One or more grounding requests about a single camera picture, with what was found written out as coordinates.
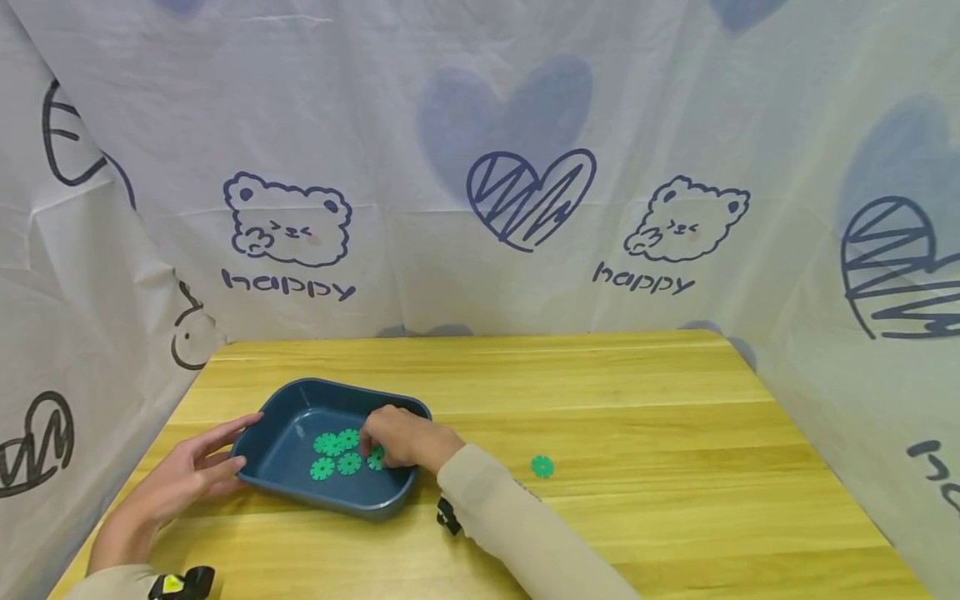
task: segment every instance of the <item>cartoon bear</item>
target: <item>cartoon bear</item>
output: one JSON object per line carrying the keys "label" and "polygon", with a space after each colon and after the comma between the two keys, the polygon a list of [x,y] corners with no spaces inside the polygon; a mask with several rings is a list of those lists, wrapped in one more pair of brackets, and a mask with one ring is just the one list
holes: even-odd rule
{"label": "cartoon bear", "polygon": [[746,190],[720,190],[678,175],[657,188],[623,248],[650,260],[695,260],[716,250],[749,208]]}
{"label": "cartoon bear", "polygon": [[303,189],[240,172],[224,183],[224,200],[241,254],[314,269],[347,255],[353,209],[333,188]]}

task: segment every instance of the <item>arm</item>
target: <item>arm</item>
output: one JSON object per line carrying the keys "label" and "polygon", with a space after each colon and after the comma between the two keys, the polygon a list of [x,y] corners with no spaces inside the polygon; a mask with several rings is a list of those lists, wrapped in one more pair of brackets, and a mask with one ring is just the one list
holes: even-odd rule
{"label": "arm", "polygon": [[432,471],[468,537],[502,561],[533,600],[637,600],[639,595],[510,472],[450,429],[388,407],[361,431],[361,451]]}
{"label": "arm", "polygon": [[248,415],[177,444],[104,519],[90,550],[86,579],[67,599],[147,598],[157,578],[147,564],[156,534],[200,498],[241,487],[234,475],[246,461],[218,450],[233,444],[260,417]]}

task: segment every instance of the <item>white fabric backdrop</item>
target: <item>white fabric backdrop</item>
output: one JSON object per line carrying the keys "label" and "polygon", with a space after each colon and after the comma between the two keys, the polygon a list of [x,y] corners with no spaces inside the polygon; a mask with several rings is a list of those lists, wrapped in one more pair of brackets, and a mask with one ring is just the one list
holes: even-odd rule
{"label": "white fabric backdrop", "polygon": [[5,2],[0,78],[0,598],[33,599],[223,336]]}
{"label": "white fabric backdrop", "polygon": [[[960,588],[953,0],[11,4],[139,217],[73,219],[55,280],[146,230],[230,339],[716,330]],[[64,192],[31,165],[36,213]],[[125,265],[71,305],[115,340],[94,299],[142,297],[162,369],[145,288],[176,285]]]}

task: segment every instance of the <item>right hand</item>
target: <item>right hand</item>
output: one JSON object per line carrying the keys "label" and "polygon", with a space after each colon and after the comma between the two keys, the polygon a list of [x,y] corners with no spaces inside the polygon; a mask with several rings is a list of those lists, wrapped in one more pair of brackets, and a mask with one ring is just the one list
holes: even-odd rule
{"label": "right hand", "polygon": [[465,445],[449,427],[389,404],[370,413],[360,429],[361,454],[383,446],[386,468],[420,465],[437,474]]}

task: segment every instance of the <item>blue heart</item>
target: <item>blue heart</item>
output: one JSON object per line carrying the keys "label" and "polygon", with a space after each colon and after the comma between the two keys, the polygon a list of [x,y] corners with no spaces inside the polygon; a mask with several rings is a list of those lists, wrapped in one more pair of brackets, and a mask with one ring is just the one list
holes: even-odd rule
{"label": "blue heart", "polygon": [[589,65],[568,55],[530,73],[506,104],[472,72],[442,69],[420,97],[420,144],[446,190],[465,201],[467,174],[480,156],[512,152],[542,173],[573,148],[592,94]]}
{"label": "blue heart", "polygon": [[908,98],[874,125],[836,218],[846,298],[868,336],[960,335],[960,150],[939,101]]}
{"label": "blue heart", "polygon": [[710,0],[724,29],[735,36],[752,29],[784,4],[786,0]]}
{"label": "blue heart", "polygon": [[596,158],[584,149],[560,156],[542,177],[523,156],[493,152],[470,167],[467,198],[496,239],[515,250],[533,252],[577,209],[596,170]]}
{"label": "blue heart", "polygon": [[154,2],[175,16],[190,17],[200,11],[206,0],[154,0]]}
{"label": "blue heart", "polygon": [[919,204],[937,224],[941,252],[960,252],[960,149],[949,146],[949,116],[939,101],[909,98],[870,130],[844,177],[837,230],[885,196]]}

